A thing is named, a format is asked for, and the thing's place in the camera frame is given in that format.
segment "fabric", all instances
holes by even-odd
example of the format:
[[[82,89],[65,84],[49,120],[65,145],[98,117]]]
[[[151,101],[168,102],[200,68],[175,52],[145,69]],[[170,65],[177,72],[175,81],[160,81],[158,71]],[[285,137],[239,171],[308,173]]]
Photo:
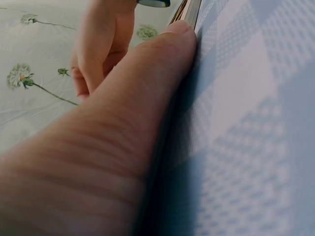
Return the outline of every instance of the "fabric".
[[[160,33],[178,2],[172,1],[168,8],[138,5],[130,47]],[[69,61],[87,3],[0,0],[0,152],[80,102],[75,97]]]
[[[315,1],[203,0],[145,235],[315,235]]]

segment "skin wrinkle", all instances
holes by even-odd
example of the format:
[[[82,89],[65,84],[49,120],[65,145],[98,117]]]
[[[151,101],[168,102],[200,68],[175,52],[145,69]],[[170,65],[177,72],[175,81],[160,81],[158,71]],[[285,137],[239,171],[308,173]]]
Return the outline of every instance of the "skin wrinkle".
[[[66,146],[76,146],[78,144],[77,141],[67,141]],[[114,175],[121,175],[123,177],[135,177],[138,180],[142,179],[142,175],[139,175],[141,171],[136,170],[136,168],[130,168],[129,165],[126,163],[130,163],[130,161],[121,161],[121,155],[116,154],[116,152],[108,151],[103,146],[104,145],[98,145],[97,143],[94,143],[95,147],[91,147],[90,144],[87,144],[86,142],[80,143],[80,146],[84,153],[86,153],[85,156],[88,158],[78,158],[73,157],[69,158],[69,156],[79,156],[79,153],[82,154],[81,151],[77,151],[77,153],[73,153],[71,151],[69,152],[63,152],[64,156],[61,157],[64,162],[69,163],[75,163],[82,166],[87,166],[89,168],[98,169],[101,171],[108,171],[109,173],[112,173]],[[105,156],[111,156],[111,160],[108,160],[105,158]],[[112,165],[118,168],[111,168],[110,163],[113,162]]]
[[[12,177],[12,174],[7,176],[8,179],[10,181],[7,181],[7,184],[10,185],[11,182],[14,183],[14,178]],[[41,184],[42,181],[38,180],[38,179],[31,179],[31,178],[27,178],[26,180],[23,181],[23,187],[26,188],[27,185],[29,184],[35,184],[35,185],[38,185],[38,184]],[[65,188],[64,186],[59,186],[59,185],[55,185],[54,183],[51,183],[49,186],[47,186],[47,184],[45,183],[45,188],[49,191],[51,191],[50,189],[48,188],[58,188],[59,190],[64,190],[63,192],[62,191],[59,191],[59,195],[60,197],[59,198],[54,198],[50,192],[47,192],[46,195],[43,194],[42,197],[38,197],[37,195],[34,195],[32,193],[27,193],[25,192],[24,193],[24,197],[22,199],[20,199],[18,202],[15,201],[14,199],[14,192],[10,192],[10,191],[13,191],[14,189],[11,187],[11,188],[8,188],[8,191],[9,191],[9,194],[11,194],[13,197],[11,198],[6,198],[4,201],[3,201],[3,196],[4,194],[2,194],[0,196],[0,199],[2,199],[2,204],[3,203],[15,203],[15,204],[24,204],[24,205],[28,205],[28,206],[32,206],[34,208],[37,208],[37,207],[44,207],[44,209],[47,209],[47,208],[60,208],[60,209],[64,209],[64,210],[71,210],[71,211],[75,211],[77,213],[88,213],[88,214],[97,214],[97,215],[104,215],[104,212],[109,212],[109,207],[101,207],[101,206],[104,206],[104,202],[108,202],[110,201],[112,203],[112,206],[116,206],[116,207],[120,207],[121,209],[128,209],[128,211],[126,211],[124,213],[124,217],[126,218],[129,218],[131,215],[128,215],[127,213],[128,212],[132,212],[132,210],[134,209],[132,205],[130,204],[127,204],[127,203],[124,203],[124,202],[120,202],[118,201],[117,199],[109,199],[109,198],[100,198],[99,196],[94,196],[94,195],[91,195],[91,194],[87,194],[87,196],[89,196],[89,201],[84,201],[84,206],[82,205],[82,202],[80,202],[80,200],[78,200],[77,198],[73,199],[73,201],[71,202],[71,204],[69,204],[67,201],[64,201],[63,200],[63,197],[66,195],[66,194],[71,194],[72,192],[75,193],[77,195],[77,190],[75,189],[67,189]],[[47,200],[47,198],[50,198],[52,200],[54,200],[53,202],[51,202],[50,204],[47,204],[45,202],[45,200]]]
[[[121,52],[109,53],[105,63],[103,64],[104,78],[112,71],[112,69],[119,63],[119,61],[127,54],[128,49]]]
[[[24,229],[23,232],[20,232],[18,235],[37,236],[38,235],[37,233],[40,232],[40,235],[53,236],[51,234],[48,235],[48,232],[46,230],[44,230],[38,226],[30,226],[24,222],[15,220],[13,218],[8,219],[7,215],[4,216],[1,212],[0,212],[0,222],[2,224],[2,225],[0,225],[0,228],[1,228],[0,233],[5,232],[6,233],[5,236],[17,236],[17,231],[15,228],[15,225],[18,225],[18,224],[23,226],[23,229]]]
[[[36,182],[38,182],[39,180],[37,180],[37,179],[31,179],[31,180],[29,180],[29,178],[27,178],[27,180],[28,181],[24,181],[24,185],[23,186],[25,186],[25,184],[27,183],[27,182],[29,182],[29,183],[32,183],[32,184],[35,184]],[[51,188],[52,186],[54,186],[55,184],[53,184],[53,185],[51,185],[51,184],[49,184],[49,186],[47,186],[47,185],[45,185],[45,188],[46,189],[48,189],[48,188]],[[19,210],[17,210],[16,212],[28,212],[28,211],[25,211],[24,209],[21,209],[21,207],[23,208],[25,208],[25,206],[21,206],[21,201],[14,201],[13,200],[13,204],[14,204],[14,206],[15,207],[11,207],[11,209],[19,209]],[[38,203],[38,202],[36,202],[36,205],[34,205],[33,206],[33,204],[30,204],[30,206],[31,206],[31,208],[32,208],[32,214],[34,214],[34,210],[37,208],[37,207],[40,207],[41,205]],[[44,204],[43,205],[43,207],[44,207],[44,209],[46,209],[47,208],[47,204]],[[62,210],[62,209],[64,209],[64,207],[57,207],[57,211],[60,211],[60,210]],[[77,208],[75,208],[75,206],[73,206],[73,209],[75,209],[75,213],[77,214],[77,213],[79,213],[79,211],[78,211],[78,209]],[[133,215],[133,214],[131,214],[130,213],[130,215],[127,215],[126,216],[126,219],[124,220],[124,222],[130,222],[130,220],[127,220],[128,218],[131,218],[131,215]],[[16,218],[16,215],[12,215],[12,216],[10,216],[9,218],[13,218],[13,219],[15,219],[15,220],[17,220],[17,221],[19,221],[19,222],[23,222],[23,220],[19,220],[19,218],[17,219]],[[64,222],[65,223],[65,219],[63,219],[62,217],[60,218],[60,217],[58,217],[58,216],[56,216],[56,219],[57,220],[59,220],[59,221],[61,221],[61,222]],[[34,221],[31,221],[31,224],[38,224],[38,222],[34,222]]]
[[[107,186],[111,186],[112,188],[114,188],[113,186],[117,186],[122,195],[128,193],[130,197],[133,195],[131,194],[131,190],[136,189],[133,192],[137,192],[140,189],[139,186],[142,186],[142,182],[134,177],[125,177],[98,171],[97,169],[90,169],[85,166],[82,167],[77,164],[66,163],[60,159],[54,158],[37,158],[32,162],[15,163],[14,170],[18,169],[22,169],[22,171],[24,171],[24,169],[30,169],[30,171],[33,172],[44,172],[47,176],[55,174],[56,177],[66,177],[69,181],[74,181],[75,179],[76,182],[82,185],[90,182],[89,185],[100,188],[100,190],[107,189],[107,191],[111,191]],[[104,185],[102,179],[108,179],[106,185]]]
[[[114,93],[108,94],[108,96],[106,96],[106,101],[107,101],[106,104],[104,104],[101,100],[98,101],[100,104],[97,104],[97,103],[93,104],[95,108],[96,107],[102,108],[103,110],[102,113],[104,113],[107,116],[106,119],[104,119],[104,117],[93,117],[91,116],[91,113],[89,110],[84,110],[84,109],[81,109],[80,111],[78,111],[77,116],[83,119],[86,123],[91,122],[92,125],[104,127],[104,129],[107,127],[112,128],[113,130],[117,128],[116,131],[123,133],[124,135],[128,133],[138,135],[141,133],[152,132],[152,129],[150,129],[148,125],[145,127],[142,127],[143,126],[142,122],[139,122],[140,124],[136,124],[135,122],[131,121],[131,120],[140,120],[139,118],[136,118],[136,117],[138,115],[141,115],[141,116],[143,115],[141,113],[135,112],[135,110],[133,110],[134,106],[123,105],[121,101],[127,99],[129,97],[128,94],[125,94],[124,95],[125,99],[123,99],[123,98],[117,98],[116,91],[112,91],[112,92]]]
[[[91,129],[87,127],[82,129],[83,130],[78,132],[77,128],[74,128],[74,130],[67,128],[64,131],[65,135],[63,135],[60,140],[58,140],[58,136],[53,136],[52,138],[56,141],[58,140],[57,142],[70,144],[75,147],[76,143],[73,141],[74,138],[66,135],[67,133],[74,133],[78,139],[79,137],[84,139],[84,142],[80,143],[80,146],[86,155],[94,152],[99,153],[100,159],[107,156],[110,160],[112,159],[117,163],[121,163],[120,166],[124,166],[126,173],[123,173],[122,170],[116,171],[121,172],[123,175],[132,174],[133,177],[136,178],[143,177],[144,170],[147,167],[146,162],[144,162],[144,160],[148,159],[147,155],[137,151],[137,144],[130,144],[128,147],[121,145],[121,143],[129,144],[131,142],[134,143],[135,141],[138,143],[138,140],[127,140],[127,135],[119,135],[115,141],[113,133],[115,133],[116,129],[112,132],[110,128],[106,129],[110,136],[103,135],[101,134],[102,132],[91,132]]]
[[[112,112],[114,108],[111,109],[111,107],[106,108],[106,104],[104,104],[105,108],[105,114],[106,118],[104,117],[95,117],[91,116],[91,113],[89,111],[83,110],[78,111],[75,114],[72,114],[73,117],[78,117],[77,119],[67,119],[67,121],[63,121],[66,130],[63,130],[63,135],[59,134],[59,131],[56,135],[59,135],[61,137],[67,137],[68,132],[74,132],[76,135],[87,135],[88,138],[91,136],[96,137],[99,140],[102,140],[104,137],[106,139],[107,136],[110,136],[110,138],[113,138],[113,134],[117,135],[117,141],[111,141],[111,142],[122,142],[124,143],[124,146],[119,146],[119,149],[125,150],[126,153],[130,153],[133,155],[139,156],[139,153],[136,153],[134,150],[135,147],[138,147],[142,144],[142,142],[139,142],[135,140],[135,135],[139,135],[141,133],[149,133],[151,132],[150,129],[146,130],[140,130],[138,127],[132,126],[134,123],[130,122],[130,116],[129,118],[123,118],[122,116],[118,115],[121,112],[126,111],[119,111],[119,112]],[[81,121],[84,121],[85,125],[81,126],[78,125],[81,123]],[[50,127],[49,129],[50,133],[54,134],[55,129]]]
[[[128,197],[123,194],[114,193],[113,190],[100,188],[99,186],[92,186],[91,184],[78,182],[73,179],[68,179],[65,177],[58,177],[52,174],[49,174],[45,171],[39,171],[34,169],[28,169],[26,167],[16,168],[15,172],[19,175],[23,175],[25,177],[36,178],[39,180],[43,180],[45,183],[54,183],[56,185],[61,185],[66,188],[74,189],[79,192],[89,193],[100,198],[107,197],[110,199],[117,199],[120,202],[127,203],[130,206],[136,208],[138,202],[132,202],[132,199],[136,199],[136,197],[131,198],[130,195]]]

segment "finger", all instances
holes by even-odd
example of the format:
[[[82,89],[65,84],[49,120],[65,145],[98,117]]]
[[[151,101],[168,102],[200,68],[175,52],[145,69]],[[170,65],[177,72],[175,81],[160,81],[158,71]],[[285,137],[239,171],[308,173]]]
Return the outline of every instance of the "finger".
[[[92,114],[88,122],[81,121],[85,124],[82,132],[118,143],[120,154],[114,156],[119,158],[110,161],[118,161],[117,165],[138,177],[147,171],[163,114],[195,51],[195,34],[186,22],[176,22],[167,31],[173,32],[129,52],[80,108],[83,114]],[[80,119],[87,117],[81,115],[77,122]],[[116,140],[108,126],[117,129],[121,140]]]
[[[72,78],[76,91],[76,96],[83,100],[86,99],[90,93],[83,74],[81,73],[79,68],[72,69]]]
[[[78,67],[90,94],[104,80],[103,63],[109,54],[115,34],[115,16],[106,5],[107,2],[98,1],[97,4],[91,4],[76,43]]]
[[[112,71],[114,66],[116,66],[122,59],[123,57],[127,54],[127,51],[121,51],[121,52],[116,52],[116,53],[110,53],[105,60],[103,64],[103,76],[104,78],[107,77],[109,72]]]

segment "bedsheet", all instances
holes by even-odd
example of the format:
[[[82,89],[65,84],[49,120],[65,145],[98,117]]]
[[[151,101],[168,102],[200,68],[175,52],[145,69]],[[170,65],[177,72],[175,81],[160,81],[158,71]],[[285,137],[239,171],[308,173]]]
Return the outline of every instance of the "bedsheet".
[[[169,8],[137,6],[130,47],[169,23]],[[35,134],[80,101],[69,71],[87,0],[0,0],[0,153]]]

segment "light blue page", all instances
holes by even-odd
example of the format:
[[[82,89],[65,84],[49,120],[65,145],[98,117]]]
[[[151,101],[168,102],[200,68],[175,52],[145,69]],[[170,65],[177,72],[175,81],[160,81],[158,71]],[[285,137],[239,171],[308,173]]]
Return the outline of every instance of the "light blue page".
[[[315,236],[315,1],[200,9],[144,232]]]

